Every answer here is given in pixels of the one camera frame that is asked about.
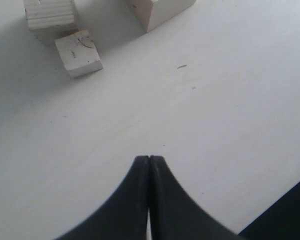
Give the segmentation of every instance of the white wooden cube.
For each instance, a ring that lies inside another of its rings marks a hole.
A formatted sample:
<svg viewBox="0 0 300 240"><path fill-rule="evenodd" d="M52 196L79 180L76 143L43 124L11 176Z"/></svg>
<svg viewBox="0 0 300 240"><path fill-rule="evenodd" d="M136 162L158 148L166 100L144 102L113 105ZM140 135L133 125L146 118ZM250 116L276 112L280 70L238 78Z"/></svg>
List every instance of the white wooden cube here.
<svg viewBox="0 0 300 240"><path fill-rule="evenodd" d="M72 77L103 68L94 41L87 30L55 40L65 69Z"/></svg>
<svg viewBox="0 0 300 240"><path fill-rule="evenodd" d="M146 32L191 7L196 0L125 0Z"/></svg>
<svg viewBox="0 0 300 240"><path fill-rule="evenodd" d="M29 30L46 45L78 31L74 0L23 0Z"/></svg>

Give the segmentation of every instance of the white surface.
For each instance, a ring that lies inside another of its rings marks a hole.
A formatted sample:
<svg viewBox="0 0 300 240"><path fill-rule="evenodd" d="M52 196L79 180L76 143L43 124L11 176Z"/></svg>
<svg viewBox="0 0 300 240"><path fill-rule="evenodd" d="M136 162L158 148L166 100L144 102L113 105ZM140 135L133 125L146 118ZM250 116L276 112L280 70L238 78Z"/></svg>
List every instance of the white surface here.
<svg viewBox="0 0 300 240"><path fill-rule="evenodd" d="M198 0L148 34L121 0L77 8L104 70L73 80L0 1L0 240L68 231L136 155L236 232L300 181L300 0Z"/></svg>
<svg viewBox="0 0 300 240"><path fill-rule="evenodd" d="M147 32L192 6L196 0L125 0Z"/></svg>
<svg viewBox="0 0 300 240"><path fill-rule="evenodd" d="M78 31L74 0L23 0L29 30L43 43Z"/></svg>
<svg viewBox="0 0 300 240"><path fill-rule="evenodd" d="M65 69L72 77L80 77L103 68L88 30L57 39L55 45Z"/></svg>

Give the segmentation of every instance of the small debris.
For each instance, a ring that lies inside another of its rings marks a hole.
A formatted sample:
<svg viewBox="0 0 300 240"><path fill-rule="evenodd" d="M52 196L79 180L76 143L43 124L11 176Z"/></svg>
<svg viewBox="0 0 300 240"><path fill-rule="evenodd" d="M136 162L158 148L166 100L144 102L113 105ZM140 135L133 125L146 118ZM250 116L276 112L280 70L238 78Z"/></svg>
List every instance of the small debris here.
<svg viewBox="0 0 300 240"><path fill-rule="evenodd" d="M182 68L185 68L186 66L188 66L188 65L179 66L177 69L182 69Z"/></svg>

